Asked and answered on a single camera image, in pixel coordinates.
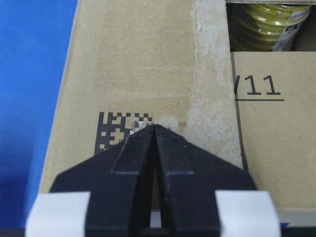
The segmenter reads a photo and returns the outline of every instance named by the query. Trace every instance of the white label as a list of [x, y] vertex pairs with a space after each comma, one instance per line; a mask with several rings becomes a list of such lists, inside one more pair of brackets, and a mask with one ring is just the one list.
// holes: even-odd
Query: white label
[[304, 21], [298, 23], [288, 24], [282, 31], [276, 44], [273, 47], [273, 51], [284, 51], [286, 46], [294, 39], [296, 33], [301, 28]]
[[84, 237], [90, 192], [39, 194], [26, 223], [26, 237]]
[[292, 16], [289, 18], [290, 21], [295, 21], [295, 20], [299, 20], [300, 18], [302, 18], [306, 12], [308, 12], [310, 9], [307, 8], [307, 9], [304, 9], [304, 10], [301, 10], [301, 11], [293, 11], [292, 12]]
[[221, 237], [280, 237], [272, 199], [266, 191], [215, 191]]

